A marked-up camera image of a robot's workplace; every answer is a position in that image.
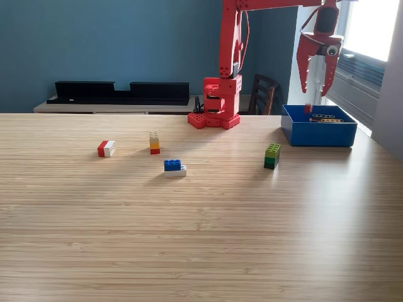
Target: yellow lego brick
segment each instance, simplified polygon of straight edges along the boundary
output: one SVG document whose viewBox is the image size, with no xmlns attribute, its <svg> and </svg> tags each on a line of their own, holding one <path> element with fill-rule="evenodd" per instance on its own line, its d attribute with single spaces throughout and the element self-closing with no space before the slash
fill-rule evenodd
<svg viewBox="0 0 403 302">
<path fill-rule="evenodd" d="M 150 143 L 150 149 L 160 149 L 159 143 Z"/>
<path fill-rule="evenodd" d="M 280 154 L 281 145 L 278 143 L 271 143 L 266 149 L 265 157 L 275 159 Z"/>
<path fill-rule="evenodd" d="M 150 143 L 159 143 L 158 131 L 150 131 Z"/>
</svg>

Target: cable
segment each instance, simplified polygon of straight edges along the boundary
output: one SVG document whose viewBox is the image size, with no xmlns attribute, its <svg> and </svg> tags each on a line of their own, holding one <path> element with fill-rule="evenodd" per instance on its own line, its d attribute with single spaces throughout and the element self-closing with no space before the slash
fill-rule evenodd
<svg viewBox="0 0 403 302">
<path fill-rule="evenodd" d="M 247 15 L 247 11 L 243 11 L 243 13 L 245 13 L 246 16 L 246 41 L 245 41 L 245 48 L 244 51 L 242 53 L 242 58 L 241 58 L 241 64 L 239 66 L 239 70 L 240 71 L 242 69 L 242 66 L 244 65 L 244 60 L 245 60 L 245 55 L 246 55 L 246 50 L 247 50 L 247 44 L 249 43 L 249 34 L 250 34 L 250 27 L 249 27 L 249 16 Z"/>
</svg>

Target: blue plastic box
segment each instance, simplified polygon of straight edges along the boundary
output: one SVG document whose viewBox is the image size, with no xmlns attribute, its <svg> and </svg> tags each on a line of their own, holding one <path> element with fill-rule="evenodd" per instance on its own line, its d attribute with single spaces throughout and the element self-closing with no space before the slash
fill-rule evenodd
<svg viewBox="0 0 403 302">
<path fill-rule="evenodd" d="M 304 105 L 283 105 L 281 127 L 291 146 L 351 147 L 357 122 L 339 106 L 314 106 L 312 114 L 334 115 L 344 123 L 311 123 Z"/>
</svg>

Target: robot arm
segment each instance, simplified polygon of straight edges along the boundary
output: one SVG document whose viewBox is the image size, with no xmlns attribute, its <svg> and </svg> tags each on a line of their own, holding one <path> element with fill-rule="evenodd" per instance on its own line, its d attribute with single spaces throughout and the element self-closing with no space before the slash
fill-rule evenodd
<svg viewBox="0 0 403 302">
<path fill-rule="evenodd" d="M 220 37 L 219 78 L 206 78 L 203 82 L 204 114 L 191 113 L 188 121 L 197 128 L 222 127 L 229 129 L 240 121 L 239 94 L 242 89 L 242 68 L 249 40 L 249 20 L 247 11 L 289 6 L 319 6 L 301 29 L 297 52 L 297 62 L 303 92 L 307 91 L 308 67 L 311 56 L 323 55 L 326 58 L 326 79 L 322 95 L 331 87 L 339 58 L 341 36 L 334 30 L 339 18 L 336 3 L 341 0 L 223 0 Z M 303 28 L 317 13 L 313 33 L 303 33 Z M 242 14 L 246 15 L 247 36 L 242 42 Z"/>
<path fill-rule="evenodd" d="M 310 57 L 315 55 L 323 55 L 326 57 L 326 80 L 322 92 L 324 96 L 333 82 L 334 71 L 336 70 L 341 42 L 343 40 L 341 36 L 333 35 L 339 17 L 339 9 L 336 6 L 336 3 L 339 1 L 341 0 L 327 0 L 323 6 L 320 6 L 322 0 L 224 0 L 220 39 L 220 77 L 233 79 L 242 68 L 249 39 L 247 11 L 298 5 L 320 6 L 309 18 L 310 20 L 313 15 L 317 13 L 314 33 L 301 34 L 297 60 L 302 90 L 306 92 Z M 245 46 L 241 40 L 242 12 L 245 13 L 248 23 L 248 34 Z"/>
</svg>

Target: dark green lego brick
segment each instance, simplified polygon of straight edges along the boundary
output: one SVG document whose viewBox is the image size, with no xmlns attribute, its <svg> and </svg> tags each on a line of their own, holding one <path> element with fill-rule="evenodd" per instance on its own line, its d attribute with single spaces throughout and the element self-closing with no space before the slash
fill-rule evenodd
<svg viewBox="0 0 403 302">
<path fill-rule="evenodd" d="M 275 159 L 280 154 L 281 145 L 278 143 L 271 143 L 266 149 L 266 157 Z"/>
<path fill-rule="evenodd" d="M 277 165 L 273 165 L 273 164 L 264 164 L 264 168 L 265 169 L 270 169 L 270 170 L 274 170 L 277 167 Z"/>
<path fill-rule="evenodd" d="M 275 164 L 276 163 L 276 159 L 272 159 L 271 157 L 265 157 L 264 158 L 264 163 L 265 164 Z"/>
<path fill-rule="evenodd" d="M 277 157 L 275 159 L 271 158 L 271 157 L 265 157 L 264 158 L 264 163 L 267 164 L 278 164 L 280 161 L 280 155 L 278 154 Z"/>
<path fill-rule="evenodd" d="M 264 158 L 264 167 L 265 167 L 266 169 L 274 170 L 274 169 L 277 167 L 277 165 L 278 165 L 279 162 L 280 162 L 280 155 L 277 156 L 275 159 L 271 159 L 271 158 L 269 158 L 269 157 L 265 157 L 265 158 Z"/>
</svg>

